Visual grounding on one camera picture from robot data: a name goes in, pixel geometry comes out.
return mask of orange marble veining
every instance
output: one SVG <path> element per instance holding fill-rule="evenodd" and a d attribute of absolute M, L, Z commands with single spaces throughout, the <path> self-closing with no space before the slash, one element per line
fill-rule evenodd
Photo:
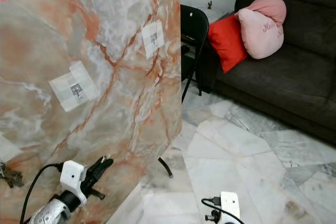
<path fill-rule="evenodd" d="M 161 21 L 165 45 L 146 59 L 141 28 Z M 0 223 L 18 223 L 47 163 L 115 163 L 70 223 L 105 223 L 181 130 L 180 0 L 6 0 L 0 4 L 0 132 L 21 150 L 7 165 L 25 186 L 0 184 Z M 81 60 L 97 99 L 66 113 L 48 81 Z M 46 171 L 26 217 L 60 192 Z"/>

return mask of dark gray sofa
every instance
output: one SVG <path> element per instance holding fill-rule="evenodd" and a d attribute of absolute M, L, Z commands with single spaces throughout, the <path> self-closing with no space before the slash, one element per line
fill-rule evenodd
<path fill-rule="evenodd" d="M 254 0 L 236 0 L 235 10 Z M 336 143 L 336 0 L 284 0 L 285 42 L 272 56 L 249 57 L 224 74 L 206 43 L 202 89 L 220 92 Z"/>

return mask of marble floor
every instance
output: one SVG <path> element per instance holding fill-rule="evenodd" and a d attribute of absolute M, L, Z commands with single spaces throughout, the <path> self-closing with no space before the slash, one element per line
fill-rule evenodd
<path fill-rule="evenodd" d="M 202 224 L 202 198 L 238 194 L 245 224 L 332 224 L 336 148 L 216 94 L 189 88 L 183 128 L 108 224 Z"/>

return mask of black chair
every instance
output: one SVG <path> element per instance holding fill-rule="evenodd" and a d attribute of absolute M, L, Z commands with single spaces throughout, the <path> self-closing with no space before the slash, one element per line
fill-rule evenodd
<path fill-rule="evenodd" d="M 204 12 L 194 7 L 181 5 L 181 41 L 195 47 L 195 59 L 181 55 L 182 80 L 188 76 L 182 102 L 189 88 L 194 72 L 198 83 L 199 96 L 202 95 L 201 68 L 198 66 L 204 42 L 209 31 L 209 21 Z"/>

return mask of pink pillow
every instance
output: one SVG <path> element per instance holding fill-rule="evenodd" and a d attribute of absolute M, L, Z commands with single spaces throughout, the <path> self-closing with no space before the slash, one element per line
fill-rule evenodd
<path fill-rule="evenodd" d="M 278 27 L 286 18 L 286 5 L 283 0 L 255 0 L 246 8 L 270 17 Z"/>
<path fill-rule="evenodd" d="M 265 15 L 243 8 L 236 15 L 241 25 L 241 38 L 247 52 L 255 59 L 274 54 L 284 42 L 282 26 Z"/>

